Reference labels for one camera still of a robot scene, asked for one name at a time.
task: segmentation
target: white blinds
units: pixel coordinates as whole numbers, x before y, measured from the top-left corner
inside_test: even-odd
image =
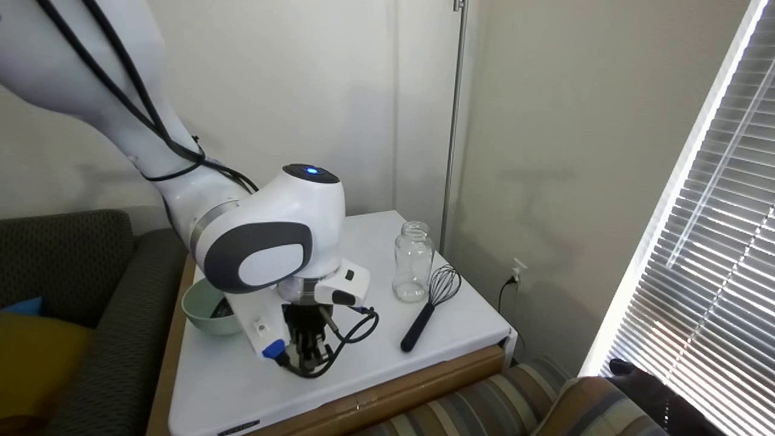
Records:
[[[646,257],[612,357],[658,375],[727,435],[775,435],[773,2]]]

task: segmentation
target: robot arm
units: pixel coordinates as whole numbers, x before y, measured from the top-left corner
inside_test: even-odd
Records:
[[[368,271],[340,270],[340,183],[287,165],[252,191],[206,160],[161,94],[161,53],[142,0],[0,0],[0,86],[101,132],[161,194],[171,229],[224,292],[257,353],[275,357],[281,311],[248,309],[246,293],[279,281],[291,300],[311,292],[311,300],[356,305],[365,293]]]

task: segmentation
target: white table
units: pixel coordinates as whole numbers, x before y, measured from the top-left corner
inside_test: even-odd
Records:
[[[242,335],[210,337],[187,322],[168,432],[184,436],[252,432],[498,341],[510,357],[514,327],[468,281],[453,300],[436,309],[414,351],[400,351],[402,337],[420,311],[420,303],[400,303],[389,289],[391,241],[402,224],[403,218],[394,211],[346,218],[340,254],[369,271],[368,303],[379,312],[379,326],[368,339],[346,347],[322,378],[305,380],[257,360]],[[265,303],[279,303],[273,292],[264,297]],[[333,309],[333,321],[346,333],[357,316]]]

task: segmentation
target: wall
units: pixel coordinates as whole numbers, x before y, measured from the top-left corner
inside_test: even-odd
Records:
[[[402,206],[440,229],[457,43],[444,0],[147,2],[166,93],[207,156],[259,185],[317,162],[343,179],[350,213]],[[1,218],[111,206],[137,230],[166,226],[151,186],[91,128],[1,88],[0,115]]]
[[[567,373],[593,333],[742,14],[742,0],[484,0],[451,261],[523,353]]]

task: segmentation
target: yellow pillow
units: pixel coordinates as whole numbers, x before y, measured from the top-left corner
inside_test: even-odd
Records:
[[[0,435],[51,420],[90,339],[91,330],[72,322],[0,312]]]

